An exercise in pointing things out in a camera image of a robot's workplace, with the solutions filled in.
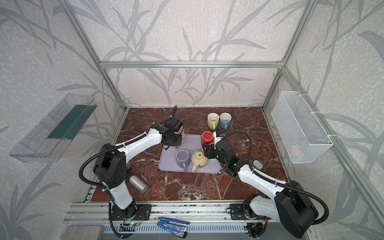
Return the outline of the red mug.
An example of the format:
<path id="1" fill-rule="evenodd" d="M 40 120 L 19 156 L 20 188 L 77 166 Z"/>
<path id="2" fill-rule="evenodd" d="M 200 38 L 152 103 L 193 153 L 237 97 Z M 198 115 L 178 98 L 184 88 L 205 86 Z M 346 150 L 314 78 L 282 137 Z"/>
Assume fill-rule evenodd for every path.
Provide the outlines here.
<path id="1" fill-rule="evenodd" d="M 214 135 L 212 132 L 203 132 L 201 134 L 201 145 L 210 145 L 214 142 Z"/>

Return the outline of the purple mug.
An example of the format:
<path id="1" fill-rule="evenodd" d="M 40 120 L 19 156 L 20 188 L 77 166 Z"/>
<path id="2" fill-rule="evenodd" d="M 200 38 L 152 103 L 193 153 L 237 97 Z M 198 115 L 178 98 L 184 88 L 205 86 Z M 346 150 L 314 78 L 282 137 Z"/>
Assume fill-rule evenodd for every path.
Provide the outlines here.
<path id="1" fill-rule="evenodd" d="M 186 172 L 191 164 L 189 152 L 187 150 L 179 150 L 176 153 L 176 163 L 183 172 Z"/>

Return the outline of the blue mug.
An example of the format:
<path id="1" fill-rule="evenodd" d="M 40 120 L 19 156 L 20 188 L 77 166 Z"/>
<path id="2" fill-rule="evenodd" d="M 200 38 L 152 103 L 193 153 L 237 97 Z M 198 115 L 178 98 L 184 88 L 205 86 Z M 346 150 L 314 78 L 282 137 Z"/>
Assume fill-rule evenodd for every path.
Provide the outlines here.
<path id="1" fill-rule="evenodd" d="M 229 113 L 220 114 L 220 126 L 221 126 L 221 129 L 223 129 L 224 131 L 226 131 L 229 128 L 231 121 L 232 121 L 231 114 Z"/>

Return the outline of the light green mug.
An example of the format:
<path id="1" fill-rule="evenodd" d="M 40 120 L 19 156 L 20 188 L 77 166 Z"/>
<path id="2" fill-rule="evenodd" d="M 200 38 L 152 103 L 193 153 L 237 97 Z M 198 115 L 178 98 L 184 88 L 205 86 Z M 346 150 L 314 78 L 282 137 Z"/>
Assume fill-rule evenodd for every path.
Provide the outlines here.
<path id="1" fill-rule="evenodd" d="M 209 129 L 215 131 L 218 127 L 220 116 L 216 113 L 209 113 L 207 116 Z"/>

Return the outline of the pink patterned mug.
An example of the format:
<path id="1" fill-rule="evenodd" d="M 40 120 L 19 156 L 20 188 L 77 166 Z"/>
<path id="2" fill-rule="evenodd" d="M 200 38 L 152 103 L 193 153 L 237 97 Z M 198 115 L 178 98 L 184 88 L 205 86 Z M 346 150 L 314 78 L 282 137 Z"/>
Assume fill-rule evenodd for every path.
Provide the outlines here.
<path id="1" fill-rule="evenodd" d="M 178 142 L 177 142 L 178 145 L 174 146 L 174 149 L 178 149 L 185 142 L 185 131 L 184 131 L 184 128 L 181 128 L 178 131 L 177 136 L 178 136 Z"/>

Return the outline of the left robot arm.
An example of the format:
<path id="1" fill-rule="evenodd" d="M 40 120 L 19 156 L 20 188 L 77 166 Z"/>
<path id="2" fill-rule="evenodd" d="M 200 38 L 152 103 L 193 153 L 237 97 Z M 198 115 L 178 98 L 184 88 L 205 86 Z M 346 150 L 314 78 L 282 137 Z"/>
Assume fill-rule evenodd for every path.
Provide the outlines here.
<path id="1" fill-rule="evenodd" d="M 163 145 L 166 147 L 179 147 L 182 144 L 183 127 L 181 120 L 170 117 L 164 123 L 151 125 L 144 133 L 117 145 L 105 144 L 99 153 L 87 159 L 79 169 L 79 178 L 82 182 L 99 186 L 112 198 L 112 202 L 121 210 L 133 205 L 133 197 L 126 185 L 127 163 L 145 150 Z M 100 180 L 99 183 L 91 181 L 84 176 L 84 169 L 92 161 L 96 161 L 93 173 Z"/>

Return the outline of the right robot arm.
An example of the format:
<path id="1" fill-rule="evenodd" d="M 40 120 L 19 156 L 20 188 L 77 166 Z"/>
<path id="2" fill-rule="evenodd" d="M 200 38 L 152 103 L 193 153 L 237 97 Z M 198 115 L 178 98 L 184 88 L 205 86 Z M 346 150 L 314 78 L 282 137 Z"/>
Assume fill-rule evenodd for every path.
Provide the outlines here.
<path id="1" fill-rule="evenodd" d="M 329 208 L 322 199 L 304 191 L 296 181 L 287 183 L 274 179 L 255 169 L 250 161 L 237 158 L 229 141 L 204 144 L 203 151 L 207 158 L 218 160 L 229 176 L 265 195 L 245 201 L 251 218 L 265 216 L 278 220 L 291 235 L 301 238 L 311 225 L 321 224 L 329 217 Z"/>

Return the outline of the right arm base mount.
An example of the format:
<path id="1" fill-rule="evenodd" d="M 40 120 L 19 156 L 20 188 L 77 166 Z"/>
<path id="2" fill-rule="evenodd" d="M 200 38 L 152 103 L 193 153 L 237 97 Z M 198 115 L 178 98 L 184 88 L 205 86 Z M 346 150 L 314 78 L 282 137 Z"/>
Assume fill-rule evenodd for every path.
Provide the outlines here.
<path id="1" fill-rule="evenodd" d="M 233 221 L 257 220 L 259 218 L 249 207 L 245 207 L 243 202 L 230 203 L 225 212 L 230 215 Z"/>

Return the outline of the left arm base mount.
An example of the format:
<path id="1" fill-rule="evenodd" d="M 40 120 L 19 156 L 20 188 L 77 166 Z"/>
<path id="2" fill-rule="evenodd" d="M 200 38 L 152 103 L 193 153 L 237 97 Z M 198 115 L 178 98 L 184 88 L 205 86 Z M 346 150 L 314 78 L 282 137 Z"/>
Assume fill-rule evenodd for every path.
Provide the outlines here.
<path id="1" fill-rule="evenodd" d="M 112 221 L 148 221 L 152 210 L 151 204 L 136 204 L 133 201 L 126 209 L 121 210 L 115 204 L 111 205 L 109 215 Z"/>

